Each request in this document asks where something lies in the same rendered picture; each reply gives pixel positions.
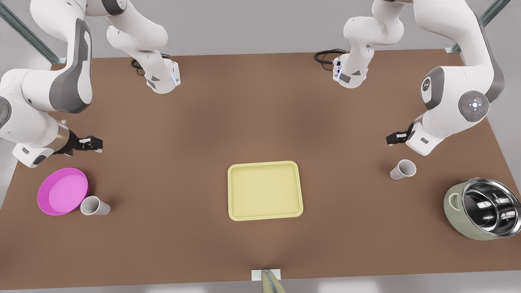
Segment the white IKEA cup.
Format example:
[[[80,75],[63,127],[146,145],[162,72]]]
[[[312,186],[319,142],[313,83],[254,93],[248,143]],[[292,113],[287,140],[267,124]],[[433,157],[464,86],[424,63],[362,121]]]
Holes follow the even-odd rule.
[[[105,216],[108,215],[110,209],[111,208],[108,204],[102,202],[102,200],[93,195],[86,197],[80,204],[80,211],[86,216]]]
[[[414,176],[417,172],[416,165],[410,160],[400,160],[396,167],[390,172],[393,180],[400,180]]]

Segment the pale yellow rectangular tray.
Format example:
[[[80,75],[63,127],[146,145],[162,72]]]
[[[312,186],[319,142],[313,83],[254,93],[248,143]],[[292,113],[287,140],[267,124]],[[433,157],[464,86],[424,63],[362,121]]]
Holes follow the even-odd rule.
[[[228,215],[233,221],[292,218],[304,211],[294,161],[233,164],[227,182]]]

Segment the pink round plate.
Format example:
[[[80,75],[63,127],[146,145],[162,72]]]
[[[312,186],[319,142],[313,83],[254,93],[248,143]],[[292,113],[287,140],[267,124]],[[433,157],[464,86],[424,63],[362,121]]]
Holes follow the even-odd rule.
[[[43,213],[60,216],[79,208],[89,191],[89,180],[83,171],[63,168],[42,182],[37,193],[37,204]]]

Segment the grey-green steel pot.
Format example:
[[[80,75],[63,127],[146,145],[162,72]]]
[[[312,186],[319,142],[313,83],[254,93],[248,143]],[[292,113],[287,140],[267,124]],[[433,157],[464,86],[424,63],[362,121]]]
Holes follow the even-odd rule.
[[[489,178],[472,178],[452,186],[443,199],[445,217],[460,234],[494,241],[521,233],[521,200]]]

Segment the silver frame post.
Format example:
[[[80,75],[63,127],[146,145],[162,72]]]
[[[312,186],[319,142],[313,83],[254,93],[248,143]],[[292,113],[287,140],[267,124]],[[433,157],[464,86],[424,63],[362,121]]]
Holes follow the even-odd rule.
[[[251,280],[261,281],[262,293],[288,293],[281,284],[280,269],[251,270]]]
[[[480,15],[480,22],[486,27],[509,3],[511,0],[493,0],[490,6]],[[454,44],[451,48],[444,48],[446,54],[460,54],[461,48]]]
[[[0,18],[6,22],[24,41],[32,46],[50,64],[60,65],[66,63],[66,58],[58,57],[26,24],[20,20],[15,13],[10,10],[0,0]]]

